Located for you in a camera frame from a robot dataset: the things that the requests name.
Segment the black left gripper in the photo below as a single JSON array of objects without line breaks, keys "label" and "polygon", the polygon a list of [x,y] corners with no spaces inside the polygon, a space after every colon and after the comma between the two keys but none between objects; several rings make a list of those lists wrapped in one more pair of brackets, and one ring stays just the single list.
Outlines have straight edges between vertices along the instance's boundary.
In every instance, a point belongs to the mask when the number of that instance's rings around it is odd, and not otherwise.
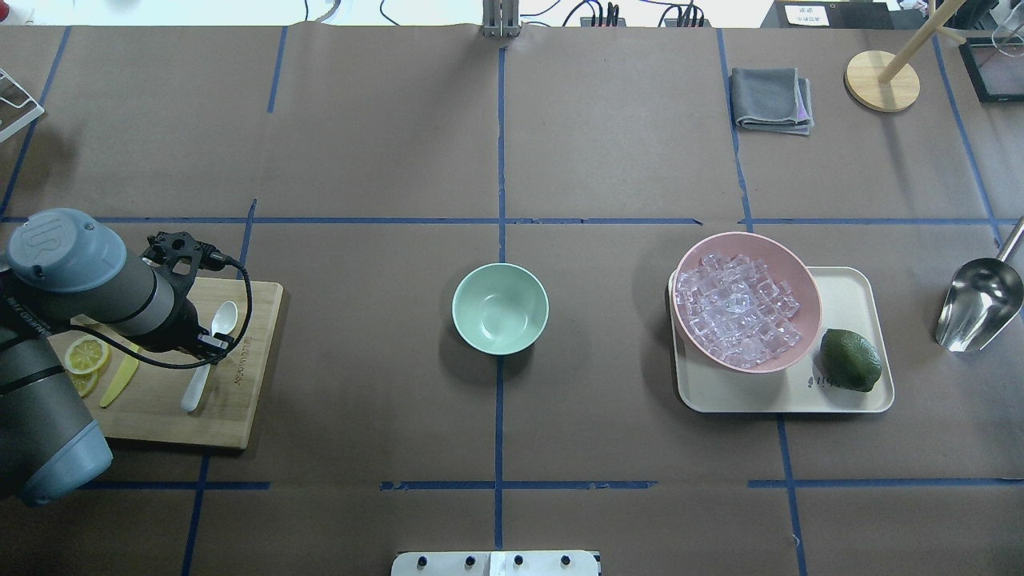
[{"label": "black left gripper", "polygon": [[228,333],[209,333],[198,323],[198,313],[188,298],[172,307],[163,324],[151,333],[151,349],[156,353],[180,351],[199,358],[222,358],[234,347]]}]

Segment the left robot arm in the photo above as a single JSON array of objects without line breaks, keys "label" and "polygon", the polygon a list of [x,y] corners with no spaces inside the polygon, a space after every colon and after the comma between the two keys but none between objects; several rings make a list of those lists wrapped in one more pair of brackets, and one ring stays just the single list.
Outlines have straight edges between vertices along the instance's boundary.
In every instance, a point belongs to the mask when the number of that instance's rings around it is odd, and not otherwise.
[{"label": "left robot arm", "polygon": [[70,379],[51,336],[85,316],[151,353],[179,351],[195,366],[232,349],[225,331],[200,325],[189,291],[199,270],[237,259],[186,232],[150,236],[134,256],[83,211],[44,210],[2,252],[2,496],[44,506],[106,470],[105,435]]}]

